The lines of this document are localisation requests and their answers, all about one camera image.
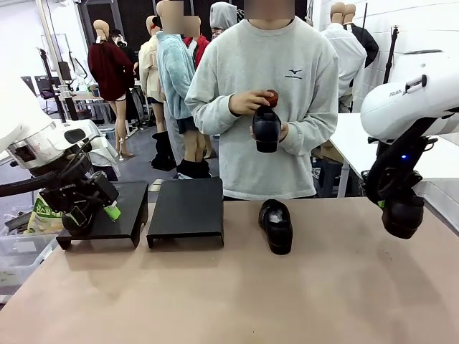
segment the red jacket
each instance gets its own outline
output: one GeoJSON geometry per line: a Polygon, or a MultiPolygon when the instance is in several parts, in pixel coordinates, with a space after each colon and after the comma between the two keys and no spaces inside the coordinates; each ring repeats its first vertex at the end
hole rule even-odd
{"type": "MultiPolygon", "coordinates": [[[[187,37],[186,39],[184,39],[184,42],[186,44],[187,47],[189,47],[189,45],[191,44],[191,41],[193,40],[192,37],[187,37]]],[[[207,40],[207,38],[203,35],[201,35],[198,40],[197,40],[197,44],[198,44],[198,50],[197,50],[197,53],[196,53],[196,58],[193,56],[193,60],[194,60],[194,67],[197,68],[199,66],[199,63],[201,62],[201,58],[202,58],[202,55],[204,55],[204,51],[206,50],[207,46],[209,45],[209,41],[207,40]]]]}
{"type": "Polygon", "coordinates": [[[116,45],[107,42],[91,45],[87,63],[103,99],[117,100],[134,87],[134,66],[116,45]]]}

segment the plastic bag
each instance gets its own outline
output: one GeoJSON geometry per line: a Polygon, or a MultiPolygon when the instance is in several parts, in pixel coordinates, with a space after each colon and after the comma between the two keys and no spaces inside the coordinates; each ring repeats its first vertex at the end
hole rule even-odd
{"type": "Polygon", "coordinates": [[[60,233],[63,229],[62,213],[54,212],[44,199],[38,195],[24,234],[53,234],[60,233]]]}

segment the hand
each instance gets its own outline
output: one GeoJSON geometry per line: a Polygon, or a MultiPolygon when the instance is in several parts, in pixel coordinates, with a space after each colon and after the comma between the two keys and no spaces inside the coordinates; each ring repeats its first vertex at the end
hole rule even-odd
{"type": "Polygon", "coordinates": [[[267,91],[250,91],[233,95],[229,99],[229,111],[235,115],[253,116],[261,105],[270,106],[270,102],[265,97],[272,96],[273,94],[267,91]]]}
{"type": "MultiPolygon", "coordinates": [[[[255,135],[253,135],[252,126],[250,126],[250,135],[253,137],[253,139],[255,139],[255,135]]],[[[284,141],[287,135],[288,135],[288,123],[284,122],[280,126],[279,142],[284,141]]]]}

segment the plastic bin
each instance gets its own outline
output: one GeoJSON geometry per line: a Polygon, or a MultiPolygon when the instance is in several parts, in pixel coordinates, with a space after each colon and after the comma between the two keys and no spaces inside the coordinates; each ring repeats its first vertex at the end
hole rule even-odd
{"type": "Polygon", "coordinates": [[[0,295],[13,295],[57,247],[56,234],[0,237],[0,295]]]}

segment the gray floor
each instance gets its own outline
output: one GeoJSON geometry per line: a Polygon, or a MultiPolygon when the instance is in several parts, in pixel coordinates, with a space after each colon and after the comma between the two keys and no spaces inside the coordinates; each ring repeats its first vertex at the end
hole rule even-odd
{"type": "MultiPolygon", "coordinates": [[[[147,181],[153,183],[156,179],[170,179],[176,175],[176,170],[163,172],[151,168],[151,160],[156,155],[155,140],[151,137],[156,132],[156,128],[148,128],[138,131],[128,140],[128,147],[136,156],[123,163],[120,163],[121,179],[120,181],[147,181]]],[[[214,148],[217,149],[218,142],[214,142],[214,148]]],[[[219,175],[218,160],[209,160],[211,174],[219,175]]],[[[0,184],[12,183],[30,178],[28,171],[19,167],[12,168],[7,163],[0,166],[0,184]]],[[[157,193],[150,192],[148,201],[155,202],[158,197],[157,193]]],[[[32,196],[30,193],[0,198],[0,229],[4,225],[4,215],[11,214],[14,207],[32,205],[32,196]]]]}

